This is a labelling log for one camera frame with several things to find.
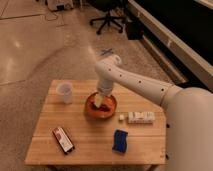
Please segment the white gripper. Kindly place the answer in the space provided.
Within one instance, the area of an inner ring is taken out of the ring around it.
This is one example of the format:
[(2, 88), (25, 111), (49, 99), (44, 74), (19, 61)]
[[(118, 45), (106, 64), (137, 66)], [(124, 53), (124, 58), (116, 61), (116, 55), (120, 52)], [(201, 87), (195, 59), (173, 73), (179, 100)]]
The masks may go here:
[(103, 96), (109, 96), (113, 90), (113, 83), (111, 81), (99, 80), (97, 84), (97, 91), (100, 94), (95, 95), (94, 104), (99, 108), (104, 100)]

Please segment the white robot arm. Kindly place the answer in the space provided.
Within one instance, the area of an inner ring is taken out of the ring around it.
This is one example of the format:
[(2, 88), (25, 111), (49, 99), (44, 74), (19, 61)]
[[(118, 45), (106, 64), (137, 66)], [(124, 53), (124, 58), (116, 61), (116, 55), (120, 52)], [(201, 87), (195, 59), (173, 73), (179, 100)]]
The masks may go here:
[(115, 84), (135, 92), (165, 111), (165, 171), (213, 171), (213, 93), (128, 72), (111, 55), (95, 64), (97, 90), (109, 95)]

